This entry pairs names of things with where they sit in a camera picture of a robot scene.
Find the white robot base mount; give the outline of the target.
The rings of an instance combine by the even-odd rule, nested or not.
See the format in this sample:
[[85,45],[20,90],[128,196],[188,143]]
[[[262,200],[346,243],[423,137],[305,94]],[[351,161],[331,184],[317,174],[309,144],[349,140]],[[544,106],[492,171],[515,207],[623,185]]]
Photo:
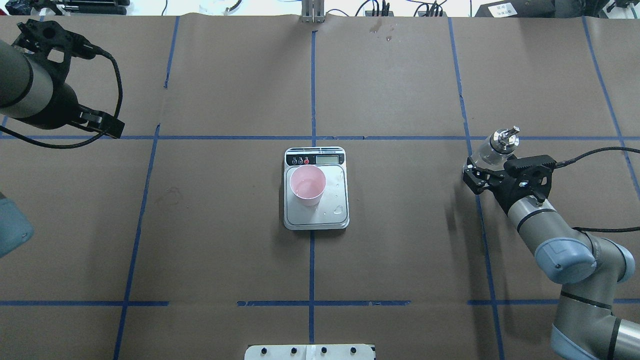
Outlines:
[[376,360],[373,344],[263,344],[251,345],[245,360]]

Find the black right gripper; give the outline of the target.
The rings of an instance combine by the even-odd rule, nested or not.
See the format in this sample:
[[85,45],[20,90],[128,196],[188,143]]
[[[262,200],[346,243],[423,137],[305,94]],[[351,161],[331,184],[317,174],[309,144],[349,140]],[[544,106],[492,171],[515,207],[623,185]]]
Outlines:
[[508,175],[504,163],[502,158],[492,164],[482,157],[467,157],[466,167],[462,169],[462,181],[475,195],[490,191],[507,215],[516,202],[530,196],[531,188],[528,178],[523,175]]

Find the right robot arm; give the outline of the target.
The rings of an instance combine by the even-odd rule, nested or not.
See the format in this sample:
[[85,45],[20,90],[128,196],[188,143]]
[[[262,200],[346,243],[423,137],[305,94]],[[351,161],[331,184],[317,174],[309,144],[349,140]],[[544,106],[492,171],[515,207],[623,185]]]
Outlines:
[[537,266],[561,285],[553,351],[567,360],[637,360],[639,325],[613,313],[617,285],[635,273],[634,256],[613,240],[571,227],[551,205],[557,166],[549,155],[512,155],[493,170],[468,157],[462,180],[474,194],[493,194]]

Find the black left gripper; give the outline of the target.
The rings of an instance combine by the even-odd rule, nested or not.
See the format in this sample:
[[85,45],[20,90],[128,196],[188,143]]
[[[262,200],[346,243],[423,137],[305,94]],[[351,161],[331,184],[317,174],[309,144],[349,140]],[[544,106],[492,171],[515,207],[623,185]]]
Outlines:
[[67,125],[90,129],[90,123],[98,121],[98,116],[98,111],[81,105],[73,88],[63,83],[54,90],[45,108],[45,129],[55,130]]

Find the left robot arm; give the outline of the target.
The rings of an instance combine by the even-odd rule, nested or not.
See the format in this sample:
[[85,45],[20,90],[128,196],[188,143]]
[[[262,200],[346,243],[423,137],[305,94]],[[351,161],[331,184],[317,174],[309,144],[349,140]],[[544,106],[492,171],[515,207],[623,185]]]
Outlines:
[[[80,114],[73,89],[18,51],[1,42],[1,114],[40,129],[58,129]],[[34,234],[34,226],[14,201],[2,193],[0,201],[0,255],[6,256]]]

